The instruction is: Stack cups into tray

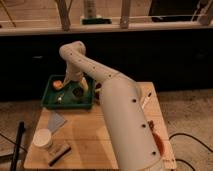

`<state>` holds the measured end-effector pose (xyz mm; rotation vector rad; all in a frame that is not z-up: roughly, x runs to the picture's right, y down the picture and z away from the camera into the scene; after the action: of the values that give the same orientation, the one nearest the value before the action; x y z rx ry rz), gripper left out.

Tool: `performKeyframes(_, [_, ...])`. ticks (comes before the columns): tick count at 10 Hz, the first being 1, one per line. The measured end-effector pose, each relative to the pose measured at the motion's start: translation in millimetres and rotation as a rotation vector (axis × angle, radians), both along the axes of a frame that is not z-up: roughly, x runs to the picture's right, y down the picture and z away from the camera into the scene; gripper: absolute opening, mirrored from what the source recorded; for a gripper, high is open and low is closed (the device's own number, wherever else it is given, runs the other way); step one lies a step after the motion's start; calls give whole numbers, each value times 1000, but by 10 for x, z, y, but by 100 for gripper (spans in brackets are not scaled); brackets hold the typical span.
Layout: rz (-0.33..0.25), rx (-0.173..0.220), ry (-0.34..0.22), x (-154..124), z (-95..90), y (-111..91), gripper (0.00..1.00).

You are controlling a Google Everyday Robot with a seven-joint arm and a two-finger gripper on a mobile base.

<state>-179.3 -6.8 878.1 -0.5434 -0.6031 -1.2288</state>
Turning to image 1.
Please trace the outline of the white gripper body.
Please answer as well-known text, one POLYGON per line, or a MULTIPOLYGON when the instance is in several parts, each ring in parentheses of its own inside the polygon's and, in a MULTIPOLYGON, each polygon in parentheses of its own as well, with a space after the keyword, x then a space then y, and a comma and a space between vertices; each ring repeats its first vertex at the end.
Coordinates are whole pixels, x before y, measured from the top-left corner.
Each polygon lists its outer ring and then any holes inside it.
POLYGON ((85 92, 88 91, 89 86, 81 70, 66 70, 63 86, 68 85, 71 81, 77 82, 85 92))

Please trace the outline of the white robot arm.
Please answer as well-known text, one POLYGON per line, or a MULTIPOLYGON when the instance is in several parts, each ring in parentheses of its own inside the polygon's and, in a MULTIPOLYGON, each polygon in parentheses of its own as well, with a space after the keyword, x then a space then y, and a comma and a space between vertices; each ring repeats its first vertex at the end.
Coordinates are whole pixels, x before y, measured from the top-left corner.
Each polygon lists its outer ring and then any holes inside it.
POLYGON ((120 171, 165 171, 162 157, 141 107, 141 88, 133 79, 86 56, 81 41, 62 45, 64 83, 86 73, 101 84, 99 101, 120 171))

